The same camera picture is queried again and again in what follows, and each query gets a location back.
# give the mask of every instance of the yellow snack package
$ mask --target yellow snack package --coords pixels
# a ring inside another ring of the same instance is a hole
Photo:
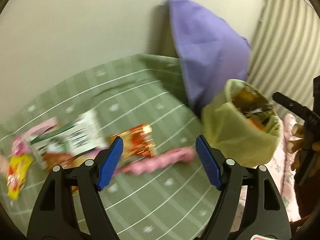
[[[18,199],[19,193],[26,182],[31,163],[33,163],[33,158],[26,153],[11,157],[7,174],[8,196],[11,199]]]

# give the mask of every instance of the silver screw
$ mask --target silver screw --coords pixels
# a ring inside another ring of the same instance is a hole
[[[54,172],[60,171],[60,166],[59,166],[59,165],[55,165],[55,166],[52,168],[52,170],[53,170]]]
[[[230,166],[233,166],[233,165],[235,165],[235,161],[233,160],[233,159],[227,159],[226,160],[226,163],[228,164],[228,165],[230,165]]]
[[[264,166],[264,165],[259,165],[259,170],[260,170],[260,171],[266,171],[266,170],[267,170],[267,167]]]
[[[84,164],[85,166],[92,166],[94,164],[94,160],[86,160]]]

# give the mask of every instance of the purple cloth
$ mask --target purple cloth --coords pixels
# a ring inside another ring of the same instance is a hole
[[[191,0],[169,0],[170,24],[189,107],[198,115],[228,79],[246,80],[248,41],[228,23]]]

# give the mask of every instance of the green tablecloth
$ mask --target green tablecloth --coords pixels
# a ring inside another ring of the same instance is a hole
[[[39,95],[0,126],[0,148],[9,156],[15,134],[55,116],[63,125],[93,107],[105,137],[149,122],[158,152],[191,146],[202,130],[186,102],[179,59],[135,55],[81,72]],[[0,202],[25,234],[46,176],[33,163],[17,201],[0,179]],[[100,197],[120,239],[190,240],[209,220],[219,192],[196,158],[150,174],[118,174]],[[74,203],[80,229],[89,233],[79,194]]]

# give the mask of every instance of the pink cloth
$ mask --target pink cloth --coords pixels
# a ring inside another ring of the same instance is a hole
[[[287,143],[292,138],[292,127],[296,123],[292,114],[286,115],[284,122],[279,120],[281,125],[281,137],[278,147],[271,159],[265,166],[268,168],[284,202],[289,221],[297,221],[300,219],[299,209],[294,192],[294,175],[295,171],[291,171],[291,164],[294,160],[294,154],[287,153]],[[235,220],[233,222],[231,232],[239,229],[241,219],[244,212],[244,205],[247,195],[247,186],[243,186],[240,194],[238,209]]]

